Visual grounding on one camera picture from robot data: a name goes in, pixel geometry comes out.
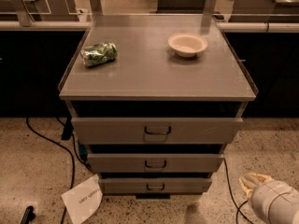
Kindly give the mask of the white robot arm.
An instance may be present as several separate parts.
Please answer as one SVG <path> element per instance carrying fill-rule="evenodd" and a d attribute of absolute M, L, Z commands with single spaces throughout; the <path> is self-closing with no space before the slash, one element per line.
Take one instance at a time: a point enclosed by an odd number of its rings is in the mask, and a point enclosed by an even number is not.
<path fill-rule="evenodd" d="M 269 175 L 239 177 L 250 207 L 265 224 L 299 224 L 299 191 Z"/>

